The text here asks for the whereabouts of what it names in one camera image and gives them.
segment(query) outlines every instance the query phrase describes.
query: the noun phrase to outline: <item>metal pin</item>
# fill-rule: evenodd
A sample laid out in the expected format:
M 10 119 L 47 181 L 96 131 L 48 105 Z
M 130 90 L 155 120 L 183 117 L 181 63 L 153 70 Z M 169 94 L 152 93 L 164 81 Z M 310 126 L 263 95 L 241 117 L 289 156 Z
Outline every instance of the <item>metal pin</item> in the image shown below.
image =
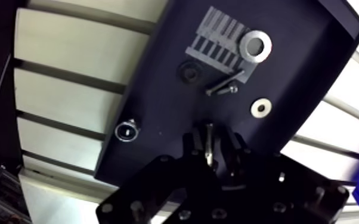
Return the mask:
M 244 70 L 241 70 L 235 75 L 230 76 L 228 79 L 225 79 L 224 81 L 220 82 L 219 84 L 213 86 L 212 88 L 206 90 L 206 95 L 211 96 L 214 92 L 217 90 L 223 88 L 225 85 L 229 84 L 231 81 L 237 79 L 238 77 L 242 76 L 245 73 Z
M 130 208 L 132 210 L 132 216 L 134 217 L 134 220 L 136 222 L 140 222 L 144 217 L 144 208 L 142 202 L 134 201 L 131 203 Z
M 205 157 L 208 162 L 208 165 L 211 167 L 213 165 L 213 149 L 212 149 L 213 124 L 207 124 L 206 128 L 207 128 L 207 137 L 206 137 Z

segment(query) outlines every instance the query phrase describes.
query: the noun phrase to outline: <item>screw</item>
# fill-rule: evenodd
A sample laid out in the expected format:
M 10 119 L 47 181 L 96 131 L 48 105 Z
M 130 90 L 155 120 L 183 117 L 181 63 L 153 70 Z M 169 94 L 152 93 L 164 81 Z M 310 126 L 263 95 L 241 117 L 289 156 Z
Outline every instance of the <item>screw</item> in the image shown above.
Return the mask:
M 161 156 L 160 161 L 162 161 L 164 163 L 167 162 L 168 161 L 168 156 L 166 156 L 166 155 Z
M 276 202 L 273 205 L 273 210 L 275 212 L 284 213 L 287 210 L 287 206 L 283 203 Z
M 225 219 L 227 217 L 227 211 L 224 209 L 214 209 L 212 211 L 213 219 Z
M 110 213 L 113 211 L 113 206 L 111 204 L 103 204 L 101 207 L 101 212 L 103 213 Z
M 217 95 L 222 95 L 227 93 L 236 94 L 237 92 L 238 92 L 238 86 L 234 82 L 231 82 L 230 84 L 228 84 L 226 88 L 222 88 L 218 90 Z
M 245 71 L 241 70 L 236 74 L 233 74 L 232 76 L 228 77 L 227 79 L 223 80 L 219 84 L 211 87 L 210 89 L 206 90 L 206 95 L 211 96 L 214 92 L 218 91 L 219 89 L 223 88 L 225 85 L 229 84 L 235 79 L 238 79 L 240 76 L 244 75 Z
M 191 218 L 191 211 L 182 210 L 178 213 L 178 216 L 179 216 L 180 220 L 187 220 L 187 219 Z
M 346 193 L 346 189 L 342 186 L 339 186 L 338 187 L 338 191 L 341 193 L 341 194 L 345 194 Z

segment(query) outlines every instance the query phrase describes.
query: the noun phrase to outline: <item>hole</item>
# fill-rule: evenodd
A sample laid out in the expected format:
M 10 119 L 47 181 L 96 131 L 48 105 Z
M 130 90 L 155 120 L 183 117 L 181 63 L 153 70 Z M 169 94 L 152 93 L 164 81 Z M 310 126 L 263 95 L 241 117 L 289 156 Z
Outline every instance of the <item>hole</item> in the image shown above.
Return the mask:
M 264 48 L 263 41 L 259 38 L 251 39 L 246 46 L 246 49 L 251 56 L 257 56 L 261 54 L 263 48 Z
M 260 105 L 258 107 L 258 112 L 263 112 L 266 109 L 266 107 L 264 105 Z

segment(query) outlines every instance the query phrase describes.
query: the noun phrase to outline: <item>dark blue board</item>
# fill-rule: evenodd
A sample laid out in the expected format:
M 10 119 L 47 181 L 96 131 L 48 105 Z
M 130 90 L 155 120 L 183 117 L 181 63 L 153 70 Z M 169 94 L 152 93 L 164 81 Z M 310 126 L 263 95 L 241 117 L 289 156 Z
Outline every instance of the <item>dark blue board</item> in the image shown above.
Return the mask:
M 201 63 L 197 83 L 186 84 L 178 67 L 193 60 L 185 50 L 200 22 L 214 7 L 252 30 L 263 30 L 271 55 L 234 95 L 207 97 L 208 83 L 226 76 Z M 308 118 L 359 43 L 359 17 L 341 0 L 171 1 L 127 87 L 98 161 L 95 178 L 121 186 L 155 157 L 180 157 L 182 135 L 209 119 L 240 133 L 260 154 L 280 151 Z M 259 98 L 273 104 L 256 119 L 250 106 Z M 133 142 L 120 142 L 114 127 L 135 118 Z

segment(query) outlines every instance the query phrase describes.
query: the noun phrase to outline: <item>gray printed pattern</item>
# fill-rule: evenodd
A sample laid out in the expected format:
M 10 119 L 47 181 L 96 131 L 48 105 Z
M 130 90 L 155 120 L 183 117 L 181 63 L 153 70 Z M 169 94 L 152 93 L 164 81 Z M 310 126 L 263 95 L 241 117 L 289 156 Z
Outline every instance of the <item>gray printed pattern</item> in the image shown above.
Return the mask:
M 229 15 L 210 7 L 185 53 L 223 73 L 233 73 L 245 63 L 238 52 L 237 41 L 249 30 Z

